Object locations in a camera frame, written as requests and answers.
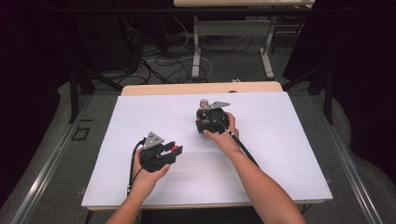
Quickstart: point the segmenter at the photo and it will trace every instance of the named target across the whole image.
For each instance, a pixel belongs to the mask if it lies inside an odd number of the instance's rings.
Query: table
[[[275,7],[313,5],[315,0],[175,0],[176,7]],[[266,36],[264,48],[260,49],[262,64],[268,79],[274,79],[274,72],[268,59],[276,17],[269,21],[199,21],[194,16],[194,57],[191,77],[199,76],[201,49],[200,35],[255,35]]]
[[[240,140],[296,203],[332,199],[288,94],[277,82],[237,82],[125,87],[81,205],[116,209],[125,200],[134,145],[150,131],[183,153],[142,209],[250,205],[231,162],[196,130],[202,98],[231,103],[225,110],[236,116]]]

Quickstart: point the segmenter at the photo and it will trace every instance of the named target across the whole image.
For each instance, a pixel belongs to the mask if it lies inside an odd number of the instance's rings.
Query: gray carpet floor
[[[238,48],[243,51],[233,50],[233,52],[213,52],[210,49],[227,50],[237,46],[244,37],[212,37],[202,42],[202,57],[209,62],[202,61],[202,75],[212,70],[209,82],[230,82],[232,79],[239,78],[241,81],[265,81],[267,80],[262,68],[262,61],[259,56],[258,48],[262,39],[253,38],[249,45],[249,39],[243,42]],[[276,53],[270,55],[270,61],[276,74],[276,81],[284,84],[285,80],[281,75],[287,63],[289,55],[294,45],[294,36],[280,36],[276,42]],[[186,54],[180,58],[189,57],[191,51],[186,48],[180,49],[180,46],[174,46],[171,50],[177,51],[178,54]],[[145,49],[145,59],[157,59],[158,55],[147,56],[153,53],[154,48]],[[183,61],[184,64],[191,64],[191,60]],[[181,77],[188,77],[187,70],[180,63],[149,63],[152,68],[168,79],[178,82]],[[115,76],[116,73],[109,73],[109,76]],[[141,77],[148,77],[147,70],[139,68],[134,74]],[[120,80],[120,84],[129,85],[141,82],[141,78],[130,77]],[[160,84],[161,81],[151,76],[149,84]],[[108,86],[101,82],[94,81],[97,92],[94,96],[80,95],[80,100],[88,102],[81,112],[80,117],[74,123],[74,130],[65,142],[65,151],[59,163],[57,163],[50,182],[45,186],[43,193],[39,195],[36,203],[33,204],[31,213],[27,214],[25,219],[27,223],[83,223],[87,216],[87,209],[80,206],[83,192],[90,180],[93,166],[99,152],[103,137],[106,133],[106,127],[111,118],[111,113],[116,103],[119,92],[114,92]],[[304,127],[309,143],[314,150],[323,174],[331,181],[329,187],[334,199],[312,206],[304,213],[308,223],[371,223],[361,209],[360,201],[357,198],[356,190],[352,188],[348,176],[340,162],[339,154],[335,149],[335,143],[330,137],[328,124],[323,121],[322,114],[318,111],[318,102],[322,101],[323,95],[309,96],[306,92],[308,83],[302,83],[289,91],[299,119]],[[64,137],[65,131],[70,128],[68,121],[70,119],[70,98],[68,84],[59,89],[62,95],[61,103],[51,123],[46,136],[40,147],[37,149],[35,157],[32,159],[29,168],[24,174],[18,186],[15,188],[6,204],[0,212],[1,223],[11,223],[15,219],[20,206],[35,183],[44,164],[54,150],[58,149],[59,143]],[[342,143],[347,148],[350,137],[350,128],[347,117],[342,107],[334,102],[333,104],[334,128],[338,133]],[[85,140],[78,140],[84,132],[89,132]],[[396,215],[396,188],[389,179],[372,164],[359,159],[350,153],[353,166],[356,167],[364,187],[373,202],[375,210],[380,215],[382,223],[395,223]],[[202,211],[192,211],[196,216],[201,216]],[[222,223],[221,214],[227,214],[227,210],[219,211],[217,214],[205,213],[208,219],[201,223]],[[112,211],[96,212],[90,223],[104,223]],[[194,223],[187,221],[191,213],[177,211],[163,216],[163,213],[152,213],[147,216],[161,218],[161,223]],[[142,223],[157,223],[153,220],[141,220]]]

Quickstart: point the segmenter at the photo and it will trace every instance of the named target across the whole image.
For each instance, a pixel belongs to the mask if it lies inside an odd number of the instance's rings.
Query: person's left hand
[[[161,170],[151,173],[145,169],[142,169],[142,165],[140,164],[141,154],[142,149],[140,148],[134,155],[134,183],[129,195],[134,195],[133,197],[136,200],[141,200],[142,203],[154,190],[157,181],[168,172],[170,164],[166,164],[163,168],[161,168]]]

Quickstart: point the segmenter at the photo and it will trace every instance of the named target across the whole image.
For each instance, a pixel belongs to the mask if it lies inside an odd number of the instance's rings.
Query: forearm
[[[264,223],[305,223],[290,196],[244,154],[228,155]]]
[[[119,209],[111,216],[106,224],[134,224],[137,214],[139,213],[140,206],[144,200],[134,195],[131,191],[128,198],[120,205]]]

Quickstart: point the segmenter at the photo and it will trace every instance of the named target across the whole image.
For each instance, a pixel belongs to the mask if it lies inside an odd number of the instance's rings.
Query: person's right hand
[[[227,114],[228,118],[230,119],[229,129],[231,130],[231,132],[233,132],[235,134],[236,137],[239,137],[239,130],[236,129],[236,127],[235,127],[235,117],[231,113],[228,113],[228,112],[225,112],[225,113]],[[230,157],[230,154],[232,152],[242,153],[238,144],[236,144],[236,142],[231,138],[231,136],[227,132],[217,134],[217,133],[212,133],[208,130],[204,130],[204,135],[207,138],[216,142],[216,144],[221,149],[221,151],[228,157]]]

